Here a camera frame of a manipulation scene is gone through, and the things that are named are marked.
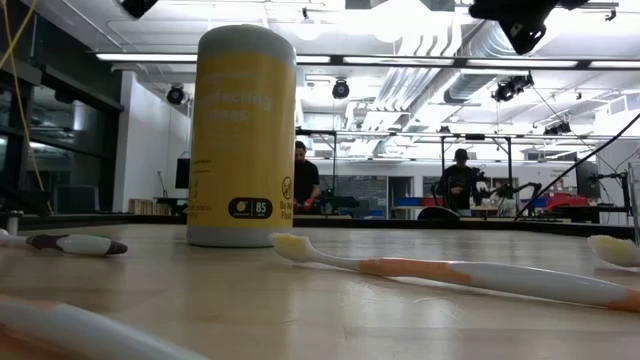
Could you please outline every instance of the person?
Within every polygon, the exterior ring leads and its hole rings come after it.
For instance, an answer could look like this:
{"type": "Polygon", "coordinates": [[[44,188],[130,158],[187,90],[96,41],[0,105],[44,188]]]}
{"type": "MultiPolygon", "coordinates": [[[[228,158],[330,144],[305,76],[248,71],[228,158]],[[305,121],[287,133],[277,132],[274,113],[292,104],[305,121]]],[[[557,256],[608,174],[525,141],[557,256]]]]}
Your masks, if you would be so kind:
{"type": "Polygon", "coordinates": [[[296,141],[293,201],[298,210],[311,211],[315,199],[320,196],[318,167],[306,159],[307,147],[296,141]]]}
{"type": "Polygon", "coordinates": [[[467,150],[458,149],[454,155],[455,165],[445,169],[438,182],[438,193],[444,195],[451,210],[460,216],[471,216],[471,194],[477,193],[473,172],[467,166],[467,150]]]}

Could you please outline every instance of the red object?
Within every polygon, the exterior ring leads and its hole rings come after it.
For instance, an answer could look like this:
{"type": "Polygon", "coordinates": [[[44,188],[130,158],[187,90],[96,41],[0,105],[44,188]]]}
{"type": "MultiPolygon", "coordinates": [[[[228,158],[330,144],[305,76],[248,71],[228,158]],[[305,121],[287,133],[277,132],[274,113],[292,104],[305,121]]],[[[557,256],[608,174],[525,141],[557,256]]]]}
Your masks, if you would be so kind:
{"type": "Polygon", "coordinates": [[[553,210],[558,206],[589,206],[589,199],[567,193],[554,193],[547,201],[547,210],[553,210]]]}
{"type": "Polygon", "coordinates": [[[307,199],[307,201],[305,201],[305,202],[304,202],[304,208],[305,208],[306,210],[311,209],[311,207],[313,206],[313,201],[314,201],[314,199],[313,199],[313,198],[311,198],[311,199],[307,199]]]}

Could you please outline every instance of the monitor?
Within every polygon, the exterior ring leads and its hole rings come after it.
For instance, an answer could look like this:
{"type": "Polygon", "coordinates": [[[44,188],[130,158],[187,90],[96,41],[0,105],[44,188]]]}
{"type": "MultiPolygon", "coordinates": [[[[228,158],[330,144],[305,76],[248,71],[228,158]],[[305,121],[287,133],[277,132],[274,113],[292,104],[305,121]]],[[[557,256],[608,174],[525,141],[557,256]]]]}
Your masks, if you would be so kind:
{"type": "Polygon", "coordinates": [[[178,159],[176,168],[176,189],[189,188],[189,168],[191,167],[191,159],[178,159]]]}

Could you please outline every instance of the fluorescent light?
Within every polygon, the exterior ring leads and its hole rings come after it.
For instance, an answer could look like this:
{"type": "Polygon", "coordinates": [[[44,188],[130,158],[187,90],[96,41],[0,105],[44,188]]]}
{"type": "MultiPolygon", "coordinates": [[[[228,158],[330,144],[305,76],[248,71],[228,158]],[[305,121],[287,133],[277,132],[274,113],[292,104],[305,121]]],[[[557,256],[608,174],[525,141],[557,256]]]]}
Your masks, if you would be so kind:
{"type": "Polygon", "coordinates": [[[357,64],[357,65],[415,65],[415,66],[433,66],[433,67],[446,67],[453,65],[453,59],[411,59],[411,58],[391,58],[391,57],[355,57],[345,56],[343,59],[345,64],[357,64]]]}
{"type": "MultiPolygon", "coordinates": [[[[131,63],[187,63],[195,64],[198,61],[197,54],[150,54],[150,53],[98,53],[98,59],[112,62],[131,63]]],[[[308,64],[328,64],[329,56],[296,56],[296,61],[300,65],[308,64]]]]}
{"type": "Polygon", "coordinates": [[[503,76],[526,76],[526,70],[500,70],[500,69],[460,69],[463,75],[503,75],[503,76]]]}
{"type": "Polygon", "coordinates": [[[335,76],[331,75],[322,75],[322,74],[306,74],[304,76],[305,81],[311,82],[334,82],[336,80],[335,76]]]}
{"type": "Polygon", "coordinates": [[[545,59],[471,59],[467,61],[467,66],[471,67],[494,67],[494,68],[571,68],[578,64],[575,60],[545,60],[545,59]]]}
{"type": "Polygon", "coordinates": [[[337,131],[338,135],[352,135],[352,136],[389,136],[388,131],[337,131]]]}
{"type": "Polygon", "coordinates": [[[113,62],[133,63],[195,63],[197,54],[143,54],[143,53],[98,53],[98,59],[113,62]]]}
{"type": "Polygon", "coordinates": [[[309,55],[298,55],[296,56],[296,63],[298,65],[306,65],[308,64],[328,64],[331,61],[329,56],[309,56],[309,55]]]}
{"type": "Polygon", "coordinates": [[[640,69],[640,61],[593,61],[589,64],[590,68],[634,68],[640,69]]]}

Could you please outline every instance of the white toothbrush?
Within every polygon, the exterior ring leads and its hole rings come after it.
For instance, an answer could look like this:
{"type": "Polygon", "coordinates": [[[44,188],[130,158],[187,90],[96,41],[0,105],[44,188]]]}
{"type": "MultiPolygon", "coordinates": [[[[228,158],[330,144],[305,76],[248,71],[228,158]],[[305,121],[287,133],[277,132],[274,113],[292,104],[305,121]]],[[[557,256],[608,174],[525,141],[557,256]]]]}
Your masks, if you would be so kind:
{"type": "Polygon", "coordinates": [[[550,300],[640,312],[639,291],[594,278],[481,262],[394,258],[345,259],[318,252],[307,237],[274,234],[271,238],[276,252],[295,262],[317,262],[366,274],[418,277],[550,300]]]}

